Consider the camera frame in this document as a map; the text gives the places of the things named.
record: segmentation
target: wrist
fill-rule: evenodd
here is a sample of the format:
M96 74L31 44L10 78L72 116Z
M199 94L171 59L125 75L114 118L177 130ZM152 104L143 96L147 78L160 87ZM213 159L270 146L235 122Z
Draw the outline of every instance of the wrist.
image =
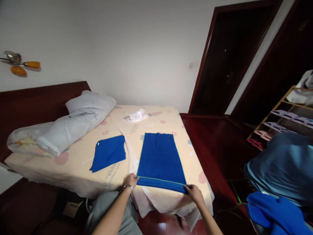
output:
M206 207L204 201L195 201L197 207L202 209L203 207Z
M132 189L131 189L131 187L129 187L129 186L126 186L125 188L124 188L124 190L123 190L123 192L126 192L127 194L131 194L131 192L132 192Z

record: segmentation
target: bed sheet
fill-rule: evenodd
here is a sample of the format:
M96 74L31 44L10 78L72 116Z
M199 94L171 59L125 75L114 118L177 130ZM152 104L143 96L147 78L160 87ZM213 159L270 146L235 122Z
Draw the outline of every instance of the bed sheet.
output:
M128 115L143 108L148 117L139 122L128 121ZM187 184L197 185L213 215L214 194L205 177L181 117L172 106L116 106L94 130L69 146L55 158L13 153L6 160L12 169L24 177L76 192L87 198L96 198L103 191L118 190L129 173L136 173L145 133L174 135ZM124 135L126 160L92 173L89 169L95 154L95 145L101 139ZM133 199L141 217L151 210L178 214L186 218L192 230L199 210L188 195L183 193L137 185Z

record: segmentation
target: folded blue towel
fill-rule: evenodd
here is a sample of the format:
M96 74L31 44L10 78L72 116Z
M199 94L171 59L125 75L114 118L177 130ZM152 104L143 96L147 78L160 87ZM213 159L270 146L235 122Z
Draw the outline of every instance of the folded blue towel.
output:
M95 157L90 170L94 173L114 163L125 160L124 143L125 138L123 135L99 140L96 144Z
M276 199L255 192L248 195L247 201L250 203L247 205L247 211L251 220L263 227L271 227L271 235L312 235L305 225L302 211L288 199Z
M172 134L145 133L138 185L187 193L185 175Z

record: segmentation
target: slipper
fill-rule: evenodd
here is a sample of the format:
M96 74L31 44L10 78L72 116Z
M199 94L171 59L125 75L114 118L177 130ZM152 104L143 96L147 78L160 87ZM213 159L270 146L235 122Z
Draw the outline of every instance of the slipper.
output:
M257 147L258 149L263 150L263 144L261 142L255 142L255 143L252 143L252 145L254 147Z
M291 119L291 121L295 123L299 123L299 124L306 124L310 122L310 120L307 119L306 117L296 117L296 118Z
M254 131L254 133L255 134L257 134L257 135L266 135L266 134L268 134L268 132L267 131L259 131L259 130L257 130L257 131Z
M278 131L279 133L296 133L298 134L297 132L294 132L294 131L291 131L291 130L288 130L288 129L285 129L285 130L280 130Z
M278 125L278 123L276 123L276 122L264 122L263 124L265 126L268 126L268 127L272 127L272 126L277 126Z
M250 138L250 139L247 139L247 141L248 141L249 143L251 143L251 144L258 142L257 140L251 139L251 138Z
M276 130L276 131L282 131L282 130L286 130L287 128L281 126L281 125L275 125L271 127L272 129Z
M312 122L308 122L306 124L303 124L304 126L313 129L313 121Z
M286 114L286 113L288 113L288 112L285 111L285 110L273 110L273 111L271 111L271 113L272 113L272 114L275 114L275 115L277 115L277 116L282 116L283 114Z
M295 119L298 117L298 115L294 114L294 113L286 113L283 114L281 117L286 118L286 119Z
M265 135L262 135L261 138L262 139L265 139L267 141L270 141L272 139L272 135L271 134L265 134Z

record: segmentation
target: dark wooden door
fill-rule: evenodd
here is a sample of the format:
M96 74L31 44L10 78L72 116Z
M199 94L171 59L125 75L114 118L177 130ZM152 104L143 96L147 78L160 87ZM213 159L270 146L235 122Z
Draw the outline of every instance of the dark wooden door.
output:
M224 114L276 13L274 4L243 6L216 14L190 114Z
M281 97L313 69L313 1L297 0L231 117L259 124Z

